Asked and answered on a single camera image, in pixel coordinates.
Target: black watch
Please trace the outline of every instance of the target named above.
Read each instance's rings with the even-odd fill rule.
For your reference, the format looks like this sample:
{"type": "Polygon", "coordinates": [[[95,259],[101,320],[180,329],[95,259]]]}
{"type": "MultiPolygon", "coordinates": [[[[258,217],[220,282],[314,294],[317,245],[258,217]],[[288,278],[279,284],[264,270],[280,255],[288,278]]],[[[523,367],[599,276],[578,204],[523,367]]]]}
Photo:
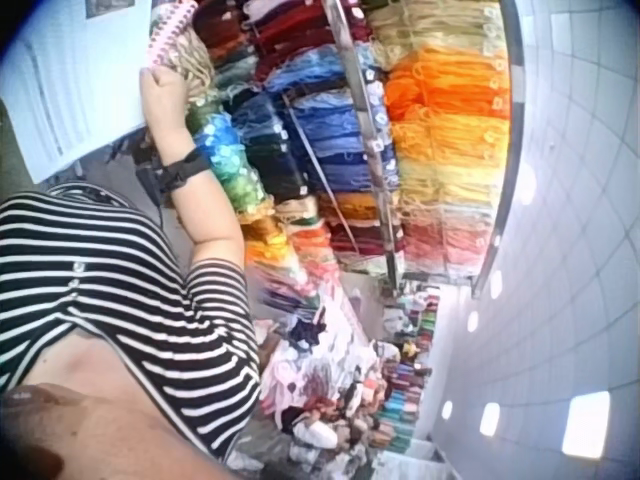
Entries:
{"type": "Polygon", "coordinates": [[[197,148],[194,148],[183,160],[163,167],[160,173],[160,192],[173,192],[183,187],[189,177],[210,168],[209,160],[197,148]]]}

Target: display rack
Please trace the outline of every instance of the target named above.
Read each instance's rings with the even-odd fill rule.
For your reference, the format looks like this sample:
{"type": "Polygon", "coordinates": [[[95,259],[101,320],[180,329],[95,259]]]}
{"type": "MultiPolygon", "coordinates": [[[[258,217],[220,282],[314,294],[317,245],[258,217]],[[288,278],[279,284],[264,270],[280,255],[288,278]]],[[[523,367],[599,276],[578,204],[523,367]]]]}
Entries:
{"type": "Polygon", "coordinates": [[[512,84],[512,123],[502,192],[496,211],[489,247],[485,254],[485,259],[479,274],[473,277],[455,278],[446,274],[428,274],[423,272],[406,272],[401,274],[401,272],[399,272],[393,236],[391,195],[384,181],[382,158],[380,156],[380,151],[383,147],[383,140],[380,138],[375,128],[374,119],[371,113],[371,103],[367,93],[367,84],[364,78],[364,75],[367,75],[369,72],[367,71],[363,75],[363,69],[356,54],[355,44],[340,0],[322,0],[322,4],[333,32],[338,53],[345,69],[347,83],[351,90],[353,105],[356,110],[363,144],[367,154],[367,162],[369,172],[371,174],[372,194],[376,201],[381,235],[385,249],[388,272],[385,280],[388,281],[389,286],[394,292],[397,292],[399,282],[401,280],[400,277],[404,276],[405,278],[414,280],[457,286],[471,286],[473,295],[478,296],[484,288],[491,272],[493,262],[497,256],[500,239],[506,228],[509,210],[515,194],[518,167],[522,150],[524,131],[524,59],[522,35],[514,1],[504,0],[500,2],[503,18],[505,20],[505,36],[507,40],[512,84]]]}
{"type": "Polygon", "coordinates": [[[395,252],[395,240],[393,235],[393,220],[391,210],[391,193],[384,180],[384,168],[380,152],[384,148],[384,141],[376,130],[367,84],[363,76],[360,60],[356,54],[353,37],[349,30],[347,17],[340,0],[322,0],[322,5],[327,15],[327,20],[336,42],[338,54],[342,60],[345,76],[351,96],[353,107],[362,134],[362,143],[367,155],[367,164],[371,174],[371,190],[376,202],[380,231],[385,251],[387,265],[387,281],[396,291],[400,282],[400,272],[395,252]]]}

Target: metal pole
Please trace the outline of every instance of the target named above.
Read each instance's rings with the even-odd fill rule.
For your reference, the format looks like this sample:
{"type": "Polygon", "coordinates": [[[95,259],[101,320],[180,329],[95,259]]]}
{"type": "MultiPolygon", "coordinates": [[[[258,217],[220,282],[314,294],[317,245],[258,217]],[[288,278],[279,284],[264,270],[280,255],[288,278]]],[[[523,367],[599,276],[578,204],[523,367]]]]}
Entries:
{"type": "Polygon", "coordinates": [[[371,104],[367,94],[367,85],[362,74],[360,60],[349,31],[347,17],[340,0],[322,0],[327,20],[331,26],[333,37],[344,66],[347,83],[351,90],[353,106],[356,110],[360,133],[367,154],[367,163],[371,175],[372,194],[376,202],[380,231],[387,263],[387,276],[394,290],[398,289],[398,267],[395,255],[395,239],[393,234],[393,217],[391,214],[391,193],[384,180],[384,168],[380,152],[384,149],[384,141],[376,130],[371,104]]]}

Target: woman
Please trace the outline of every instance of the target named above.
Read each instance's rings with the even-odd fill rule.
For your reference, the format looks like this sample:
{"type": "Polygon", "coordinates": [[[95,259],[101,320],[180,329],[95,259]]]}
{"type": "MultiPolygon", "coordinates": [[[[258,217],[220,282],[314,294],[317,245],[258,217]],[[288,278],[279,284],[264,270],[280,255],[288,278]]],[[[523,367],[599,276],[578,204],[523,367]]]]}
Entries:
{"type": "MultiPolygon", "coordinates": [[[[140,79],[164,166],[194,158],[184,80],[140,79]]],[[[259,394],[244,243],[210,169],[173,188],[195,245],[186,278],[163,232],[104,189],[0,206],[2,424],[50,478],[229,478],[211,457],[259,394]]]]}

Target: black and white striped shirt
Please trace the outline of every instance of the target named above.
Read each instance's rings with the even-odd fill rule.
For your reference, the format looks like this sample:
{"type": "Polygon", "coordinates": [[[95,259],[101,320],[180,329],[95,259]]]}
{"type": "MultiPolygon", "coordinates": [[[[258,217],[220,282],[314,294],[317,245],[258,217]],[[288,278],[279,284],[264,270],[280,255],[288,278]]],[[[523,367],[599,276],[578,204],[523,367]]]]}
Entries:
{"type": "Polygon", "coordinates": [[[75,328],[108,342],[167,419],[224,459],[260,378],[242,271],[222,260],[186,279],[163,232],[86,184],[0,206],[0,393],[75,328]]]}

